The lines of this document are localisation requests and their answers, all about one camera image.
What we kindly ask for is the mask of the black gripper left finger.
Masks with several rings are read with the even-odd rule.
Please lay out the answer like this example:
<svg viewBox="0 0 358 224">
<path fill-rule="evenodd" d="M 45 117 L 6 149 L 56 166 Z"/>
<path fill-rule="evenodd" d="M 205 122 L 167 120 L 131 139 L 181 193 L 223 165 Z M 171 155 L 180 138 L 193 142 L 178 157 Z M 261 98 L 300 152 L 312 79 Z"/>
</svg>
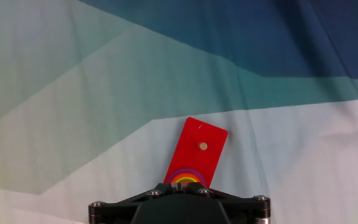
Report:
<svg viewBox="0 0 358 224">
<path fill-rule="evenodd" d="M 151 190 L 121 200 L 120 202 L 92 202 L 88 205 L 89 224 L 130 223 L 137 209 L 143 203 L 173 194 L 174 192 L 175 189 L 170 184 L 157 184 L 157 186 Z"/>
</svg>

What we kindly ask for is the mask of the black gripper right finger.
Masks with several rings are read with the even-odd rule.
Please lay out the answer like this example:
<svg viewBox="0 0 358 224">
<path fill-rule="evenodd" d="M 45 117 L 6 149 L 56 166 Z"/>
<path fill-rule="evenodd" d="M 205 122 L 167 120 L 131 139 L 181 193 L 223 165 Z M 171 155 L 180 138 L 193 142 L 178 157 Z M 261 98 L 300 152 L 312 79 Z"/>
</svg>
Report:
<svg viewBox="0 0 358 224">
<path fill-rule="evenodd" d="M 218 202 L 230 223 L 271 224 L 271 204 L 268 196 L 242 198 L 207 188 L 199 182 L 181 183 L 180 191 Z"/>
</svg>

